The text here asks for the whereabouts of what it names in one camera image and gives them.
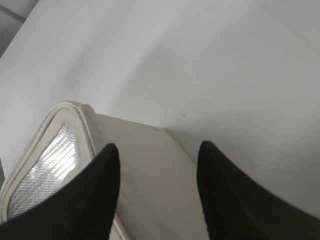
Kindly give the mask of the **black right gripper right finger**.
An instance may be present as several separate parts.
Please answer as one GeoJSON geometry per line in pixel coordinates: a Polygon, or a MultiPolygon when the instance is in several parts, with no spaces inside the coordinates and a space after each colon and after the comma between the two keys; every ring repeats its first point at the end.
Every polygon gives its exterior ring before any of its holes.
{"type": "Polygon", "coordinates": [[[318,240],[320,220],[275,196],[203,141],[196,181],[211,240],[318,240]]]}

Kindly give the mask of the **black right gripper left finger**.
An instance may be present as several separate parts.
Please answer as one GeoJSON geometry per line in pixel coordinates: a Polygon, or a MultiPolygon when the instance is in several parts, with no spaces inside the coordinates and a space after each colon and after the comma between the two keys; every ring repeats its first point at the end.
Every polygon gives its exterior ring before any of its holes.
{"type": "Polygon", "coordinates": [[[120,158],[106,145],[70,183],[0,226],[2,240],[107,240],[120,192],[120,158]]]}

